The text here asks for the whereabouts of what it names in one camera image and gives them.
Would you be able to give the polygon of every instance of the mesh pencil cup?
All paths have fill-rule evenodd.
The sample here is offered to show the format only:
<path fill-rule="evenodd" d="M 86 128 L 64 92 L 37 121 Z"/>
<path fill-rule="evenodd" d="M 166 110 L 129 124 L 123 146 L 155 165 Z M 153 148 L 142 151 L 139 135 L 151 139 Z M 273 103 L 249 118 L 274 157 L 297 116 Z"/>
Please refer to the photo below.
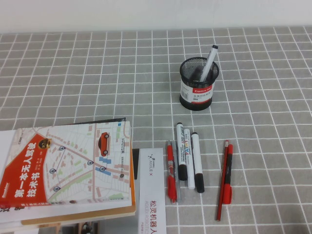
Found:
<path fill-rule="evenodd" d="M 180 66 L 181 74 L 181 104 L 192 111 L 201 111 L 212 103 L 215 79 L 219 75 L 219 68 L 215 62 L 204 82 L 199 82 L 207 58 L 194 57 L 185 60 Z"/>

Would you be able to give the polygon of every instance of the pen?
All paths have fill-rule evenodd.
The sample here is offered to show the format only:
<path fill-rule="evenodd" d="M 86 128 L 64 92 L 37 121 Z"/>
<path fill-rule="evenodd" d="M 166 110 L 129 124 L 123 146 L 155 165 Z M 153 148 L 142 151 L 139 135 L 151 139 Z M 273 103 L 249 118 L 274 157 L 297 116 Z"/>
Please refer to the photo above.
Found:
<path fill-rule="evenodd" d="M 225 145 L 224 145 L 224 161 L 223 161 L 222 178 L 221 178 L 220 192 L 219 192 L 218 210 L 217 210 L 217 213 L 216 213 L 216 219 L 217 219 L 217 221 L 221 221 L 221 211 L 222 211 L 222 203 L 223 203 L 224 180 L 225 180 L 226 163 L 227 163 L 227 157 L 228 157 L 228 146 L 229 146 L 229 141 L 226 140 L 226 141 L 225 141 Z"/>
<path fill-rule="evenodd" d="M 173 152 L 174 152 L 176 201 L 180 202 L 181 201 L 181 188 L 180 188 L 180 180 L 178 178 L 178 172 L 177 172 L 177 168 L 178 168 L 179 164 L 177 162 L 176 143 L 175 142 L 172 144 L 172 149 L 173 149 Z"/>
<path fill-rule="evenodd" d="M 178 175 L 179 180 L 187 180 L 187 169 L 185 160 L 185 149 L 184 149 L 184 130 L 183 124 L 177 123 L 176 125 L 176 137 L 177 137 L 177 150 L 178 150 Z"/>
<path fill-rule="evenodd" d="M 210 71 L 211 65 L 213 64 L 216 53 L 218 52 L 218 46 L 213 45 L 207 57 L 207 63 L 203 69 L 203 72 L 200 77 L 200 82 L 204 82 L 207 78 L 207 75 Z"/>
<path fill-rule="evenodd" d="M 203 169 L 201 166 L 201 156 L 199 149 L 199 137 L 197 133 L 192 133 L 192 148 L 194 156 L 194 168 L 195 168 L 195 186 L 198 193 L 205 192 Z"/>
<path fill-rule="evenodd" d="M 232 201 L 232 188 L 231 188 L 232 157 L 233 157 L 233 145 L 229 145 L 224 179 L 223 204 L 230 204 Z"/>
<path fill-rule="evenodd" d="M 195 179 L 194 179 L 194 164 L 191 144 L 192 143 L 190 129 L 184 129 L 184 148 L 187 169 L 187 184 L 189 189 L 194 189 Z"/>
<path fill-rule="evenodd" d="M 170 200 L 175 203 L 176 202 L 176 181 L 174 178 L 174 156 L 171 142 L 168 141 L 167 146 L 167 153 L 168 153 L 168 197 Z"/>

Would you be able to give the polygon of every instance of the whiteboard marker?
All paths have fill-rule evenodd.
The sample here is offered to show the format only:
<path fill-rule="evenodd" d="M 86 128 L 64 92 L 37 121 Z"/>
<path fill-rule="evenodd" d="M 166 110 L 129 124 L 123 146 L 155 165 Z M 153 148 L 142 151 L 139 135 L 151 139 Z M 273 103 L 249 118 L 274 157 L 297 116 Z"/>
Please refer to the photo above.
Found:
<path fill-rule="evenodd" d="M 184 148 L 185 148 L 185 158 L 186 158 L 186 169 L 187 169 L 187 184 L 189 189 L 195 188 L 194 179 L 194 164 L 193 164 L 193 154 L 191 146 L 191 133 L 190 129 L 184 129 Z"/>
<path fill-rule="evenodd" d="M 203 69 L 203 73 L 201 74 L 200 81 L 204 82 L 207 78 L 207 75 L 210 71 L 211 65 L 213 64 L 216 53 L 218 52 L 218 46 L 213 45 L 207 57 L 207 63 Z"/>
<path fill-rule="evenodd" d="M 194 156 L 194 168 L 195 168 L 195 186 L 197 192 L 205 192 L 203 169 L 201 166 L 201 156 L 199 149 L 199 137 L 197 133 L 192 133 L 192 148 Z"/>
<path fill-rule="evenodd" d="M 184 150 L 184 130 L 183 124 L 177 123 L 176 125 L 176 137 L 177 137 L 177 151 L 178 151 L 178 175 L 179 180 L 187 180 L 187 169 Z"/>

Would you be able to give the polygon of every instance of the book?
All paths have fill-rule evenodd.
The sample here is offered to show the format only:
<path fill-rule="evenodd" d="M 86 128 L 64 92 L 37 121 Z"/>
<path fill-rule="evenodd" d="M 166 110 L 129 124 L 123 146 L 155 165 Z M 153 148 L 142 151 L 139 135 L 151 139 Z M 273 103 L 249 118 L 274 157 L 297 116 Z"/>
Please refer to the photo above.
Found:
<path fill-rule="evenodd" d="M 135 215 L 137 209 L 135 196 L 137 191 L 135 192 L 135 189 L 137 190 L 139 186 L 135 188 L 132 157 L 130 160 L 130 174 L 131 206 L 107 209 L 107 204 L 101 202 L 62 206 L 32 206 L 23 209 L 11 207 L 7 208 L 6 211 L 0 209 L 0 229 L 4 232 L 13 232 L 16 230 L 24 230 L 25 226 L 31 229 L 46 227 L 47 225 L 68 225 L 85 221 L 95 221 L 103 218 L 111 219 Z"/>
<path fill-rule="evenodd" d="M 128 121 L 13 131 L 9 151 L 1 156 L 6 164 L 0 207 L 132 205 Z"/>

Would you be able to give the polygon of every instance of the book cover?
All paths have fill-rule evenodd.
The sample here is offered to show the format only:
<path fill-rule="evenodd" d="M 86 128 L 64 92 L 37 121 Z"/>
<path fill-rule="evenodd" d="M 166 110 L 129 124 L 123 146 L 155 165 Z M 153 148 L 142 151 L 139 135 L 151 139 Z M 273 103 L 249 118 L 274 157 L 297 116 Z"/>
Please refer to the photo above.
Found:
<path fill-rule="evenodd" d="M 16 130 L 0 206 L 129 201 L 130 123 Z"/>

